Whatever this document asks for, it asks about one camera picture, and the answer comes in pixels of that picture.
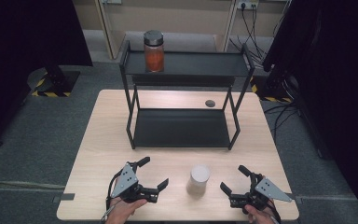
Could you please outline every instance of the yellow black hazard tape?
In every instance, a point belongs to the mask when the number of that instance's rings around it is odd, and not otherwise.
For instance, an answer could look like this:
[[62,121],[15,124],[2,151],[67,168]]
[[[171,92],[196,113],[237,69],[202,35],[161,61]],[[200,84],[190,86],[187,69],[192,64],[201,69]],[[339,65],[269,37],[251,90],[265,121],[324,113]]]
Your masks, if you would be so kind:
[[262,101],[272,101],[272,102],[292,102],[292,99],[287,95],[287,93],[276,93],[271,95],[271,93],[263,92],[261,85],[264,85],[266,77],[256,77],[251,78],[250,84],[252,92],[254,92],[258,98]]
[[34,88],[33,96],[46,96],[46,97],[68,97],[78,77],[78,72],[65,72],[66,85],[64,87],[56,88],[49,75],[44,74]]

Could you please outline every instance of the glass jar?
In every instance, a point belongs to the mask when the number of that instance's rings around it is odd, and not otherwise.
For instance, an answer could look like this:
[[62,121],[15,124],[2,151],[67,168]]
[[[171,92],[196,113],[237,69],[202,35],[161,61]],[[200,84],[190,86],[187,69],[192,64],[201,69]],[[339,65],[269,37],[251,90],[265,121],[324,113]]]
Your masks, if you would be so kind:
[[160,72],[164,69],[164,40],[160,31],[151,30],[144,33],[146,70]]

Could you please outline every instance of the wooden table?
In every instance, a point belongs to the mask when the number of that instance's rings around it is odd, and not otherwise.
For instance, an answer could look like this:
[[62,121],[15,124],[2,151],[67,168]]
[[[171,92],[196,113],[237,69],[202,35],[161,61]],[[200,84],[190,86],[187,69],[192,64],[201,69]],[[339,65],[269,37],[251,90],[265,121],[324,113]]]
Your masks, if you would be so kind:
[[[225,97],[225,93],[219,91],[139,91],[139,94],[143,107],[160,105],[164,108],[207,108],[207,100],[214,100],[219,107]],[[227,126],[233,130],[230,113],[228,110]],[[239,165],[265,175],[284,192],[291,192],[261,105],[253,93],[245,94],[238,115],[241,133],[231,150],[226,147],[131,149],[126,134],[128,115],[123,90],[100,92],[64,191],[64,195],[75,194],[75,198],[61,201],[57,211],[59,219],[100,220],[113,175],[126,161],[138,161],[146,156],[151,162],[138,169],[139,183],[146,188],[155,188],[166,178],[170,183],[159,194],[157,203],[148,203],[138,209],[129,220],[247,220],[241,209],[230,208],[227,195],[219,187],[223,181],[233,193],[249,191],[250,179],[238,171]],[[197,164],[205,164],[211,170],[203,196],[190,195],[186,191],[190,171]],[[276,206],[282,220],[298,218],[294,201],[277,201]]]

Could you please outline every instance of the small round hole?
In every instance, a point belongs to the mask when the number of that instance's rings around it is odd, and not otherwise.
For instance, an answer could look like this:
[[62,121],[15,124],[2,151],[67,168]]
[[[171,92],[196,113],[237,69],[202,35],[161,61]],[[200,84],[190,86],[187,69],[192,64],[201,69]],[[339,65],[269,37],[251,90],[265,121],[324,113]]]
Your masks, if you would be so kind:
[[214,107],[216,105],[216,103],[213,100],[207,100],[205,102],[206,106],[208,107]]

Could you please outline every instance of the black metal shelf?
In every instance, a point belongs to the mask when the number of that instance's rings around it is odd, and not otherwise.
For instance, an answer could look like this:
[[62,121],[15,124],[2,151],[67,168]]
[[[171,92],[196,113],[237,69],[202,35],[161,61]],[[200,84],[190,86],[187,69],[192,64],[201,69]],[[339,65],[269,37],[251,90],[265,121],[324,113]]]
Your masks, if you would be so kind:
[[229,145],[226,116],[220,109],[141,109],[133,139],[137,147]]
[[[132,149],[136,147],[227,147],[231,149],[240,133],[237,111],[255,70],[246,45],[242,52],[164,52],[164,70],[148,72],[145,53],[123,46],[120,72],[130,110],[127,133]],[[127,76],[131,76],[134,93],[130,97]],[[236,77],[245,77],[240,97],[234,102],[231,88]],[[225,87],[227,96],[222,108],[179,109],[141,108],[138,86]],[[230,139],[225,109],[231,106],[236,132]],[[138,114],[132,138],[131,123],[135,107]]]

